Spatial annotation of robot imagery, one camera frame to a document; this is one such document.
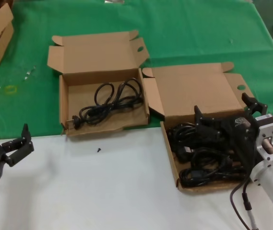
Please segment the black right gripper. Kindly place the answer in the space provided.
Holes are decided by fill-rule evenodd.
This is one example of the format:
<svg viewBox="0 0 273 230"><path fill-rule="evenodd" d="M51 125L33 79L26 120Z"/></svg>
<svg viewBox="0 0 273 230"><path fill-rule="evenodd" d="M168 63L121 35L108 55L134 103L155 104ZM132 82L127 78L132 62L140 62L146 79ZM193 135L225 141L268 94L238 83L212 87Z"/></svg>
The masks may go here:
<svg viewBox="0 0 273 230"><path fill-rule="evenodd" d="M259 125L252 115L255 112L266 115L267 105L245 92L242 93L241 99L246 105L246 115L241 116L205 117L198 106L194 106L195 130L202 142L219 143L223 141L224 135L228 144L255 144Z"/></svg>

